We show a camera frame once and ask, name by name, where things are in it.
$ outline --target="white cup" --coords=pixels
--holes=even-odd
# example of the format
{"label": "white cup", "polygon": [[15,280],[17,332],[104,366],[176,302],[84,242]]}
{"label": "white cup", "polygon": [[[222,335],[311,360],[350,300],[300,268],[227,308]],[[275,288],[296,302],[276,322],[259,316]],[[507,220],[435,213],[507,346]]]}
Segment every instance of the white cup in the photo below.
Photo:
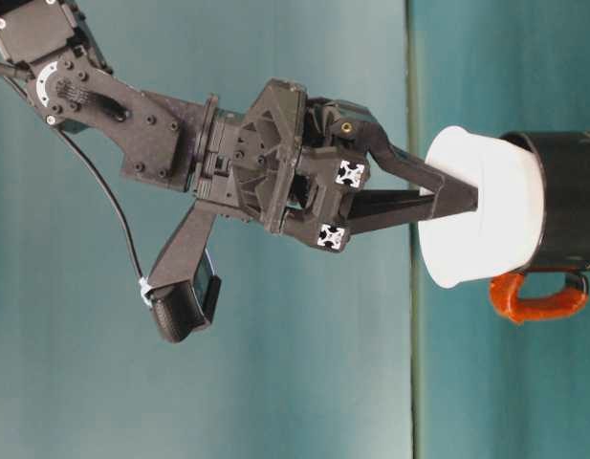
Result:
{"label": "white cup", "polygon": [[479,189],[477,211],[418,225],[422,256],[437,284],[452,288],[531,260],[544,218],[541,168],[533,153],[452,126],[436,137],[426,162]]}

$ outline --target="cable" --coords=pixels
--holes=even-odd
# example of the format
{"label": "cable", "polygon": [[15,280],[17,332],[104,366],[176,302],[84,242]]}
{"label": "cable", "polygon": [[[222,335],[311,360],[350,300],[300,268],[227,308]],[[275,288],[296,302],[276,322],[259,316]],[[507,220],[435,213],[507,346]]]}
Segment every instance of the cable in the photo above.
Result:
{"label": "cable", "polygon": [[14,67],[13,65],[3,64],[0,62],[0,77],[10,77],[16,79],[28,79],[31,72],[28,70]]}
{"label": "cable", "polygon": [[[23,100],[25,100],[25,102],[28,102],[27,93],[20,87],[20,85],[16,81],[14,81],[9,76],[0,76],[0,77],[3,78],[6,81],[6,83],[8,83],[10,85],[12,90],[19,97],[21,97]],[[133,265],[133,269],[134,269],[135,274],[137,276],[136,280],[139,281],[140,279],[143,278],[142,265],[140,264],[140,259],[138,257],[137,251],[135,249],[135,243],[133,241],[133,234],[131,233],[131,228],[129,227],[129,223],[126,220],[126,217],[124,216],[124,212],[122,211],[122,208],[120,207],[120,203],[119,203],[118,199],[116,198],[116,196],[112,192],[112,189],[107,184],[107,182],[105,181],[105,179],[103,178],[101,173],[95,167],[93,162],[84,154],[84,152],[80,149],[80,147],[77,146],[77,144],[74,141],[72,141],[69,138],[69,136],[67,136],[60,129],[56,129],[54,127],[51,127],[50,130],[53,131],[55,133],[55,135],[57,137],[59,137],[74,152],[74,154],[82,161],[82,163],[86,166],[86,168],[91,173],[91,175],[93,175],[93,177],[95,178],[95,180],[97,181],[97,183],[99,184],[99,186],[101,187],[103,192],[105,193],[105,196],[107,197],[110,204],[112,205],[112,208],[114,208],[114,211],[116,212],[116,215],[120,220],[120,226],[122,227],[122,231],[124,232],[124,238],[126,240],[126,246],[129,251],[131,263]]]}

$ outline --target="mug handle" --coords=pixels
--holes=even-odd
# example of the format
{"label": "mug handle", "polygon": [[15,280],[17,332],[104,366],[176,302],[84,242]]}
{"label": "mug handle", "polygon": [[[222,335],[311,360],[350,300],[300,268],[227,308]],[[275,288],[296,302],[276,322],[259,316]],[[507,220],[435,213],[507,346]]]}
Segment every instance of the mug handle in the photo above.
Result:
{"label": "mug handle", "polygon": [[588,279],[582,273],[565,273],[564,289],[543,298],[518,297],[526,273],[507,273],[495,277],[490,284],[490,298],[496,312],[521,325],[570,317],[583,309],[588,301]]}

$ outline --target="wall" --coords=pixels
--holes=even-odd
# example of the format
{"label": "wall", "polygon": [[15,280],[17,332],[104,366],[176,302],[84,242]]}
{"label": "wall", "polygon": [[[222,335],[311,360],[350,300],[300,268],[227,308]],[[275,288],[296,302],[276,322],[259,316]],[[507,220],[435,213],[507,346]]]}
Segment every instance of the wall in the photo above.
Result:
{"label": "wall", "polygon": [[[405,144],[402,2],[79,3],[130,84],[243,111],[294,78],[368,104]],[[148,269],[190,197],[120,180],[113,144],[77,139]],[[0,82],[0,457],[410,455],[406,229],[329,256],[221,221],[210,245],[216,323],[163,343],[96,184]]]}
{"label": "wall", "polygon": [[[590,129],[590,0],[428,0],[410,12],[420,154],[450,124]],[[590,458],[590,303],[515,327],[494,314],[488,281],[444,291],[420,261],[417,273],[417,456]],[[560,282],[536,276],[525,295]]]}

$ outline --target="bolt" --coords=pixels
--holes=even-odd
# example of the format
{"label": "bolt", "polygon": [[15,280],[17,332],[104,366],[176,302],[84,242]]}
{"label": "bolt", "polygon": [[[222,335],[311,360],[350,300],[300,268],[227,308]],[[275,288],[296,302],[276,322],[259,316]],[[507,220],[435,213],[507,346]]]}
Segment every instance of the bolt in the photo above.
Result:
{"label": "bolt", "polygon": [[352,134],[352,131],[354,131],[354,126],[351,122],[345,122],[341,125],[341,132],[343,132],[343,134]]}

